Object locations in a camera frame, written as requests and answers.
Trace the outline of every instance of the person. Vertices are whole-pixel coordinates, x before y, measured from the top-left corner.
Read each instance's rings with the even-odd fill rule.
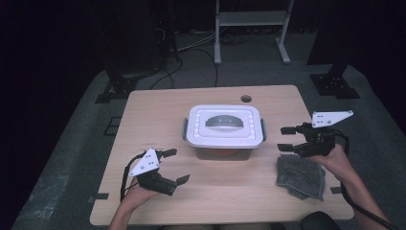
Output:
[[[365,186],[362,179],[359,177],[358,173],[352,167],[349,159],[347,158],[342,146],[336,144],[335,148],[331,150],[328,156],[315,155],[310,156],[308,159],[315,161],[323,166],[335,177],[341,181],[347,189],[347,192],[352,200],[355,201],[359,206],[368,210],[369,212],[385,219],[389,222],[388,218],[379,208],[376,201],[373,199],[371,193]],[[131,214],[138,207],[146,203],[149,199],[159,195],[157,192],[149,191],[141,188],[136,181],[136,177],[131,182],[130,188],[128,189],[123,201],[117,208],[116,214],[111,220],[109,229],[110,230],[121,230],[127,229],[128,221]],[[354,209],[354,216],[358,222],[359,228],[361,230],[380,230],[386,229],[384,226],[374,221],[371,218],[366,217],[364,214],[360,213]],[[191,226],[185,226],[185,229],[192,229]],[[199,225],[195,226],[196,229],[213,229],[211,225]],[[322,212],[316,212],[308,215],[301,221],[301,227],[304,230],[339,230],[340,228],[330,218],[327,214]],[[181,229],[182,226],[168,226],[165,229]],[[232,224],[225,225],[223,229],[270,229],[269,224]]]

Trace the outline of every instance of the white lid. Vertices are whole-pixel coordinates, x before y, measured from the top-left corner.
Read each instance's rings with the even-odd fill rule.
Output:
[[[263,141],[259,112],[249,105],[197,105],[189,115],[186,139],[199,148],[256,148]]]

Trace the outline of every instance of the dark background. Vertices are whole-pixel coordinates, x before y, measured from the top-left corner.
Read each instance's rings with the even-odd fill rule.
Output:
[[[224,11],[279,10],[285,1],[223,0]],[[214,0],[173,0],[175,31],[214,29]],[[405,3],[296,0],[289,31],[319,29],[308,64],[333,63],[349,47],[395,121],[406,130]],[[0,228],[10,228],[91,80],[106,64],[154,69],[169,42],[167,1],[29,1],[0,3]]]

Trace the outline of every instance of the gray floor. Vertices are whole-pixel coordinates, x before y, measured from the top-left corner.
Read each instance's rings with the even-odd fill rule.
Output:
[[[354,116],[335,128],[349,136],[350,161],[384,212],[399,229],[406,229],[403,217],[406,214],[406,137],[373,94],[366,78],[352,67],[344,77],[361,99],[337,100],[318,95],[309,75],[326,73],[329,66],[305,65],[315,35],[287,35],[289,65],[282,63],[275,44],[276,34],[251,35],[245,43],[223,45],[222,63],[217,66],[217,86],[294,84],[309,114],[316,110],[354,111]],[[178,46],[199,39],[194,35],[179,35]],[[212,55],[214,52],[212,43],[198,49]],[[206,53],[189,51],[180,58],[183,66],[172,74],[175,88],[214,87],[215,66]],[[172,60],[168,71],[178,66]],[[137,90],[148,90],[165,74],[161,72],[140,80]],[[106,229],[106,226],[91,225],[89,217],[114,142],[114,136],[103,134],[110,119],[123,114],[126,103],[125,100],[95,103],[107,82],[107,75],[101,72],[89,85],[13,229]],[[171,88],[169,79],[154,87],[161,88]],[[357,229],[353,219],[338,222],[343,229]],[[288,230],[300,229],[297,222],[284,226]],[[156,226],[131,229],[156,229]]]

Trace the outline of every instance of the white metal stand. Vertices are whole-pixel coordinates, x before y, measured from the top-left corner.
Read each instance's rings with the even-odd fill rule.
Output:
[[[283,42],[289,24],[290,14],[294,0],[289,0],[286,11],[235,11],[220,12],[220,0],[215,2],[215,42],[214,42],[214,63],[221,64],[220,54],[220,27],[222,26],[264,26],[282,25],[281,37],[276,39],[283,63],[290,63]]]

